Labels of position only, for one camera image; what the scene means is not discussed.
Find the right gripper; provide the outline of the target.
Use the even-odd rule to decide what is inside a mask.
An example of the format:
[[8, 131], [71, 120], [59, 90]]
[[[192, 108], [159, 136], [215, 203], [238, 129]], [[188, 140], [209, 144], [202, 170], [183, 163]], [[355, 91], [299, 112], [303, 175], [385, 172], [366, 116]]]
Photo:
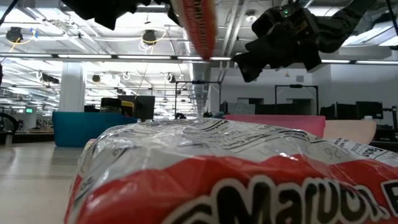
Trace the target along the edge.
[[248, 52], [233, 57], [245, 83], [254, 81], [266, 65], [280, 68], [302, 63], [311, 70], [322, 63], [315, 16], [296, 2], [266, 10], [252, 31], [257, 39], [245, 45]]

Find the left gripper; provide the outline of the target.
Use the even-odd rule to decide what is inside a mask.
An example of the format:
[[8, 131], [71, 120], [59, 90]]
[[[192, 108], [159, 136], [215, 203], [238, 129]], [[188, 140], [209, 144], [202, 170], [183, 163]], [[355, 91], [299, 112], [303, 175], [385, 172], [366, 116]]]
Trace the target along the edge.
[[[125, 13], [134, 14], [138, 5], [149, 5], [149, 0], [61, 0], [61, 2], [82, 19], [94, 19], [97, 24], [111, 30], [115, 29], [116, 20]], [[176, 25], [181, 25], [171, 3], [167, 15]]]

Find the pink green ramen packet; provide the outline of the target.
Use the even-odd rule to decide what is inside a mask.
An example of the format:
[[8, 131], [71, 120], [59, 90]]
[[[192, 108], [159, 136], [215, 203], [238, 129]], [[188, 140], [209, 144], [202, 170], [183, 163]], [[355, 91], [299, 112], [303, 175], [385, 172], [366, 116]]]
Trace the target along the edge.
[[170, 0], [199, 56], [213, 56], [218, 31], [215, 0]]

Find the translucent orange plastic bowl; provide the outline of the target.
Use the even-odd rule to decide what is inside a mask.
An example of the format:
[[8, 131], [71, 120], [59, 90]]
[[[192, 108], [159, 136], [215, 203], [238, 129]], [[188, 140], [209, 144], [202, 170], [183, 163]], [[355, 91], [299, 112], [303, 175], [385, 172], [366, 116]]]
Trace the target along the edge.
[[377, 123], [372, 120], [327, 120], [323, 138], [348, 139], [361, 144], [369, 144], [376, 133]]

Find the red ramen packet silver back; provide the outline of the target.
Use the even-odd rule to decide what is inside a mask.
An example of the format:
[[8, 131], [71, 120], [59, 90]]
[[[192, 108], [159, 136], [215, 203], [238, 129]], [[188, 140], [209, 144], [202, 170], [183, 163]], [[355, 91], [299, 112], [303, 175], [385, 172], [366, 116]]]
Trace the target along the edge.
[[114, 126], [64, 224], [398, 224], [398, 153], [225, 119]]

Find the red rectangular plastic tray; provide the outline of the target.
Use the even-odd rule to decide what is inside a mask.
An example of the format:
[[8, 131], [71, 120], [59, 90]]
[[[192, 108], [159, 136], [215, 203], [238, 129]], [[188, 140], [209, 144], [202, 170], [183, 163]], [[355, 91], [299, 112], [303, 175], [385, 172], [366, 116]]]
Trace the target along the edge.
[[321, 138], [326, 126], [326, 118], [324, 116], [313, 115], [227, 114], [225, 118], [233, 121], [300, 129]]

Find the black computer monitor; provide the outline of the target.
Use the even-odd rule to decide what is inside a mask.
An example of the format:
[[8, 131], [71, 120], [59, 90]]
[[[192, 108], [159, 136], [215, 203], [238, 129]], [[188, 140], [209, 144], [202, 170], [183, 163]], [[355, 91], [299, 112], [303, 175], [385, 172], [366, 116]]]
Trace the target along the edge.
[[320, 116], [324, 116], [326, 120], [333, 120], [336, 118], [336, 108], [335, 104], [331, 106], [321, 107]]
[[337, 103], [336, 118], [338, 120], [356, 120], [358, 118], [356, 105]]
[[381, 102], [357, 101], [356, 111], [359, 119], [365, 116], [371, 116], [373, 119], [383, 119], [383, 106]]

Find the large black monitor back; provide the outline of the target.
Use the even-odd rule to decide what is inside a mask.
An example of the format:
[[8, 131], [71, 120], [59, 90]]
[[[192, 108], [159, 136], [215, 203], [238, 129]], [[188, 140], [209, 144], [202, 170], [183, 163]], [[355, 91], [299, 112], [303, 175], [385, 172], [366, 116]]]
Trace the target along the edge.
[[144, 95], [119, 95], [122, 101], [133, 104], [132, 117], [137, 119], [152, 120], [154, 118], [155, 97]]

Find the white pillar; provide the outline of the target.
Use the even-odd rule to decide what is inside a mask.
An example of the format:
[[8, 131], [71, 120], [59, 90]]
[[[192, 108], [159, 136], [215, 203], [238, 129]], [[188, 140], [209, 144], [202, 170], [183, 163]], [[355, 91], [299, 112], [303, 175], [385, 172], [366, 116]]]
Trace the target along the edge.
[[63, 62], [59, 111], [84, 112], [86, 73], [82, 63]]

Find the blue rectangular plastic bin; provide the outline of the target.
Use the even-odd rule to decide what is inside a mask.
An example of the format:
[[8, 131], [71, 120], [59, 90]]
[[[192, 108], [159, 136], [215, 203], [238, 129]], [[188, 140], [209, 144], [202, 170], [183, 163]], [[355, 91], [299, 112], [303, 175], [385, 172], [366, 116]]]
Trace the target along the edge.
[[113, 126], [136, 123], [136, 118], [114, 113], [62, 112], [52, 114], [57, 147], [84, 147]]

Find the black round chair back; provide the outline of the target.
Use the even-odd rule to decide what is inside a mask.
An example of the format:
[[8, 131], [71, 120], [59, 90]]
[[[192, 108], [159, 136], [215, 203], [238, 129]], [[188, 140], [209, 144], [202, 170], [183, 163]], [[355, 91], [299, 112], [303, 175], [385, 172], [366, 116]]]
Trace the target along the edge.
[[11, 115], [0, 112], [0, 146], [10, 146], [19, 122]]

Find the corrugated silver ventilation duct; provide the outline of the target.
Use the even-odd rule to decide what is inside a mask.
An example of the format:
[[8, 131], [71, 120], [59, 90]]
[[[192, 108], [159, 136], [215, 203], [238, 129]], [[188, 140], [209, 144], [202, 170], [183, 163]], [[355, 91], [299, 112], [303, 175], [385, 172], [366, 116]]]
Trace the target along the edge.
[[[185, 42], [186, 55], [198, 56], [192, 43]], [[189, 62], [188, 71], [190, 75], [190, 81], [210, 81], [211, 67], [208, 62]], [[190, 94], [193, 97], [194, 109], [197, 112], [198, 117], [202, 117], [205, 112], [206, 102], [208, 99], [208, 87], [209, 84], [191, 84]]]

